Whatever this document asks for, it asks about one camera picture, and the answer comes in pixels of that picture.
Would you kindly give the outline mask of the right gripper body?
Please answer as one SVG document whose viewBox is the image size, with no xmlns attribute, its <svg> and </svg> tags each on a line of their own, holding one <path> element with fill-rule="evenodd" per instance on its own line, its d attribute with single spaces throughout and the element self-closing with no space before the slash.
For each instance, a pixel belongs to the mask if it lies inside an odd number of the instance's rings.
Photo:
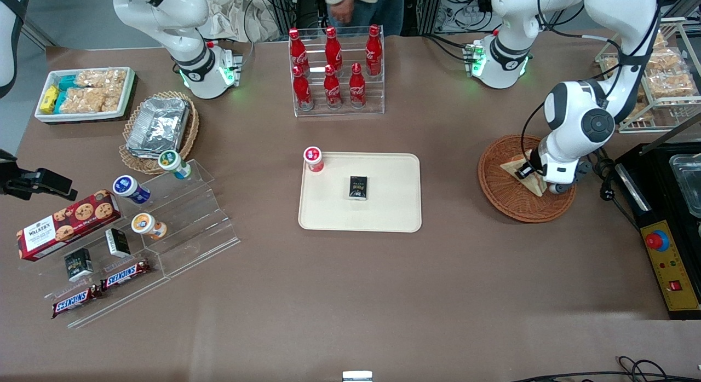
<svg viewBox="0 0 701 382">
<path fill-rule="evenodd" d="M 37 192 L 37 173 L 19 168 L 17 158 L 5 150 L 1 150 L 1 193 L 11 195 L 21 200 L 30 200 Z"/>
</svg>

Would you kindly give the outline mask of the bystander hand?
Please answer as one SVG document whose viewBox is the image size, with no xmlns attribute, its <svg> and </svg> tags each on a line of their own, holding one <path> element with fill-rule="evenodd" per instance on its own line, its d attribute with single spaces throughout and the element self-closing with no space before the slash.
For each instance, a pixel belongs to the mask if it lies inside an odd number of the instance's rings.
<svg viewBox="0 0 701 382">
<path fill-rule="evenodd" d="M 347 25 L 352 21 L 353 10 L 354 0 L 342 0 L 330 5 L 331 16 L 341 25 Z"/>
</svg>

